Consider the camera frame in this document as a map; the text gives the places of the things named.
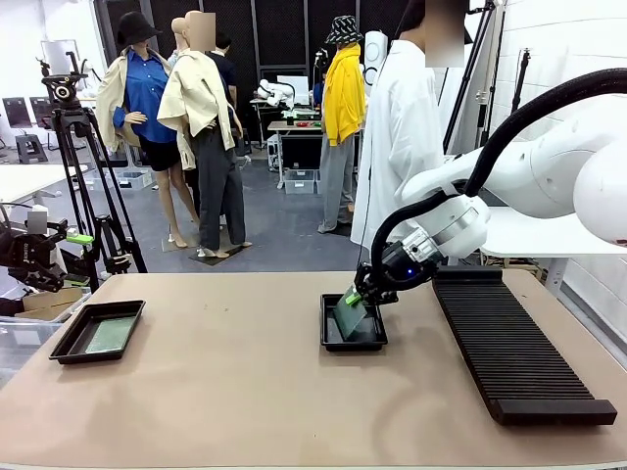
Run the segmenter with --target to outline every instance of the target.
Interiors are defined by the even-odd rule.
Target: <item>black chair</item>
[[[48,157],[36,135],[19,135],[16,137],[16,145],[21,164],[30,165],[32,159],[37,159],[38,162],[48,162]]]

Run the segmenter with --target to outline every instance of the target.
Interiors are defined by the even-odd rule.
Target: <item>gray floor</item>
[[[88,156],[81,153],[81,160]],[[49,153],[51,163],[58,153]],[[15,163],[11,155],[1,161]],[[358,263],[359,247],[348,238],[320,235],[316,229],[322,219],[322,202],[318,195],[286,195],[276,189],[278,174],[267,170],[264,160],[254,160],[242,171],[246,205],[248,240],[254,247],[211,267],[189,259],[193,250],[163,253],[162,239],[168,237],[168,224],[163,215],[157,191],[150,187],[139,192],[124,191],[132,227],[139,240],[150,272],[257,272],[257,271],[325,271],[353,270]],[[59,199],[46,199],[51,216],[65,217],[73,223],[67,183],[49,188],[62,191]],[[91,192],[96,211],[105,212],[102,192]],[[176,213],[183,233],[194,230],[185,207],[173,193]],[[15,209],[12,219],[21,221],[24,212]],[[15,282],[0,271],[0,294],[13,288]]]

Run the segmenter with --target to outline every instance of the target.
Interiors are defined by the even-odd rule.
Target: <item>green sheet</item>
[[[128,332],[130,331],[133,321],[135,321],[135,318],[129,316],[100,322],[85,352],[106,353],[121,350],[128,337]]]

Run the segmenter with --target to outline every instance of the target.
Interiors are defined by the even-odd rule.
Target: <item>cream jacket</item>
[[[122,129],[116,129],[114,127],[114,112],[116,108],[123,108],[124,106],[126,73],[128,71],[126,54],[129,50],[129,47],[124,49],[121,55],[111,64],[100,84],[98,97],[96,98],[96,119],[98,119],[98,127],[100,127],[102,140],[113,152],[118,149],[122,141],[126,141],[134,147],[139,147],[139,138],[135,135],[129,123],[125,123]],[[166,75],[170,75],[171,67],[168,61],[153,50],[149,50],[149,52],[157,57],[164,65]],[[176,143],[178,145],[183,169],[195,168],[196,162],[194,154],[191,151],[187,139],[180,132],[176,136]]]
[[[202,52],[179,52],[157,120],[178,132],[189,128],[192,137],[217,118],[224,150],[235,147],[228,117],[228,102],[216,63]]]

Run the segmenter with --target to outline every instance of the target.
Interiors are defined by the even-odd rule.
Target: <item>white robot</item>
[[[278,106],[279,103],[285,104],[289,110],[294,109],[294,87],[287,83],[270,83],[267,80],[260,82],[257,94],[263,98],[271,106]]]
[[[522,129],[564,106],[621,92],[627,92],[627,69],[575,78],[514,113],[483,149],[415,176],[403,191],[406,207],[377,231],[372,265],[358,270],[357,292],[371,303],[395,302],[396,291],[431,279],[443,259],[464,259],[483,246],[490,210],[477,197],[481,187],[532,217],[576,212],[591,233],[627,247],[626,116],[589,110],[535,141],[512,142]],[[410,218],[419,228],[388,246],[392,230]]]

